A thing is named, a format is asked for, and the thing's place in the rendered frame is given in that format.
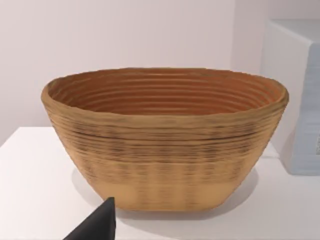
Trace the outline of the light blue rack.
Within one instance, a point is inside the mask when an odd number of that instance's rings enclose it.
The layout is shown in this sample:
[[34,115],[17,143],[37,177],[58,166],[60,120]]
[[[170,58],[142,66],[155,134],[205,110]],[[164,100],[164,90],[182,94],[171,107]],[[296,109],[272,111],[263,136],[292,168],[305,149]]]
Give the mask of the light blue rack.
[[320,19],[274,19],[266,25],[261,75],[289,92],[271,139],[288,173],[320,176]]

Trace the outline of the brown woven basket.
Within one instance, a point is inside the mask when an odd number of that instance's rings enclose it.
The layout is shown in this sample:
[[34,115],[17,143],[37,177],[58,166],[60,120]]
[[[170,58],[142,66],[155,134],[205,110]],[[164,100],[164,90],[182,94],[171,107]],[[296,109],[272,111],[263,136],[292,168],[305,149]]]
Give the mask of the brown woven basket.
[[289,92],[238,71],[134,67],[58,77],[41,101],[102,199],[124,210],[191,212],[218,207],[241,185]]

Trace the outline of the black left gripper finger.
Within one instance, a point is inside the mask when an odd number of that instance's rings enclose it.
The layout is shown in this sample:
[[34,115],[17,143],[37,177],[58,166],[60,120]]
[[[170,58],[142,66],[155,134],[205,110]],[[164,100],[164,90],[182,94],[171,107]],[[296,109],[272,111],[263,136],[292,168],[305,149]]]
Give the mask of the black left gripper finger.
[[107,198],[63,240],[115,240],[115,198]]

